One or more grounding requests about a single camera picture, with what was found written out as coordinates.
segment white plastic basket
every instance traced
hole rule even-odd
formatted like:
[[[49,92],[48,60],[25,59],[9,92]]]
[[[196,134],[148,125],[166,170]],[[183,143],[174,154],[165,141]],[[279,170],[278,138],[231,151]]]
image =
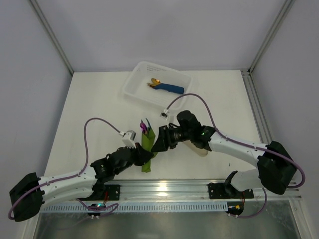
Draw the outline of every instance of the white plastic basket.
[[[165,90],[152,89],[147,85],[147,82],[151,83],[151,78],[156,78],[160,80],[161,83],[184,87],[184,94],[190,92],[193,83],[193,78],[187,74],[165,66],[142,61],[127,78],[123,86],[124,94],[162,109],[165,109],[172,100],[180,96],[179,94]],[[185,100],[186,97],[183,97],[176,101],[171,108],[169,108],[169,111],[175,112],[180,110]]]

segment gray wall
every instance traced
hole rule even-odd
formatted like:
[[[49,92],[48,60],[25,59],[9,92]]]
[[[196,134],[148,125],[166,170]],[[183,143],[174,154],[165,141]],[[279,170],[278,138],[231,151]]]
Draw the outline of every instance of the gray wall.
[[[26,0],[0,1],[0,231],[15,237],[9,190],[44,173],[71,76]]]
[[[38,0],[75,71],[248,68],[284,0]]]
[[[319,1],[298,0],[254,72],[272,134],[305,170],[319,228]]]

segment robotic arm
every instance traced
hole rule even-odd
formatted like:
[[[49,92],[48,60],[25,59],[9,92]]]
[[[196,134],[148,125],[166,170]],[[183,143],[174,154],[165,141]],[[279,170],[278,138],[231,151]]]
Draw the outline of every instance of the robotic arm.
[[[266,145],[228,138],[216,128],[201,125],[190,111],[180,112],[177,121],[180,126],[170,123],[159,128],[152,152],[134,143],[135,132],[128,131],[122,135],[126,147],[120,147],[105,158],[96,160],[83,171],[40,178],[36,173],[26,175],[10,191],[12,209],[9,218],[21,222],[35,216],[41,208],[78,198],[103,200],[104,183],[113,180],[115,175],[132,165],[142,166],[153,157],[153,153],[173,149],[179,142],[186,140],[190,140],[197,148],[226,153],[256,167],[246,172],[234,171],[228,176],[221,194],[230,198],[246,189],[261,187],[276,194],[284,194],[297,170],[291,157],[278,142]],[[275,154],[283,155],[288,160]]]

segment ruler-like metal strip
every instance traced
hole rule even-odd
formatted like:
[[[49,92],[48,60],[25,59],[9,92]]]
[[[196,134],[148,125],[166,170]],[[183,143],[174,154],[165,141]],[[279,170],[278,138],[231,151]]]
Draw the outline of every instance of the ruler-like metal strip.
[[[224,212],[226,202],[181,202],[181,203],[119,203],[115,213],[182,213],[182,212]],[[88,210],[79,203],[52,205],[41,213],[85,213]]]

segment green cloth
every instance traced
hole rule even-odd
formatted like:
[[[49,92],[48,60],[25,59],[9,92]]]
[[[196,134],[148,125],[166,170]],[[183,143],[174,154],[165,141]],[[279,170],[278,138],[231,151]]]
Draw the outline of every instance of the green cloth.
[[[142,148],[151,151],[153,144],[155,141],[155,133],[153,129],[151,128],[150,131],[148,132],[148,135],[145,135],[142,133]],[[142,172],[143,173],[149,173],[151,171],[151,161],[147,162],[142,166]]]

